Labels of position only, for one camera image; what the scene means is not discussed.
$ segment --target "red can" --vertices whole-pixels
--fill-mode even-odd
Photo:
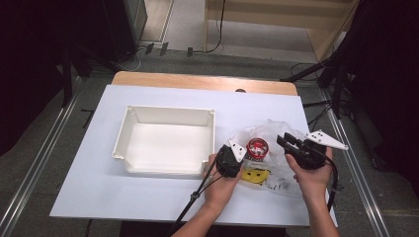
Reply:
[[[268,143],[262,138],[253,138],[246,145],[247,151],[249,152],[249,159],[253,161],[263,161],[266,154],[268,154],[269,146]]]

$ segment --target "white plastic bin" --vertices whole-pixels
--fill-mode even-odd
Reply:
[[[128,106],[113,157],[130,173],[194,178],[214,152],[214,110]]]

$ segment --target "hand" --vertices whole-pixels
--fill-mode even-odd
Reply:
[[[332,159],[332,148],[327,147],[326,156]],[[317,170],[304,170],[298,166],[292,155],[286,155],[287,162],[295,172],[294,178],[299,184],[305,201],[325,200],[325,192],[332,168],[325,165]]]
[[[209,165],[212,164],[215,159],[216,154],[209,156]],[[212,179],[210,182],[217,180],[211,184],[206,190],[206,201],[205,206],[216,211],[218,214],[222,212],[224,207],[228,204],[233,194],[234,188],[237,185],[238,181],[241,179],[242,169],[237,174],[236,178],[224,178],[221,177],[221,174],[215,170],[216,166],[211,170]]]

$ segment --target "transparent plastic bag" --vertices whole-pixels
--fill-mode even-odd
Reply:
[[[304,134],[300,131],[292,129],[284,121],[273,120],[239,131],[230,139],[243,147],[246,147],[247,143],[256,137],[262,138],[268,143],[269,152],[262,161],[244,161],[243,180],[257,183],[258,179],[252,180],[252,178],[265,178],[268,174],[262,182],[253,185],[260,185],[264,189],[281,196],[300,198],[301,190],[293,178],[294,172],[287,163],[284,148],[277,143],[278,135],[284,136],[285,132],[290,133],[297,139],[304,140]]]

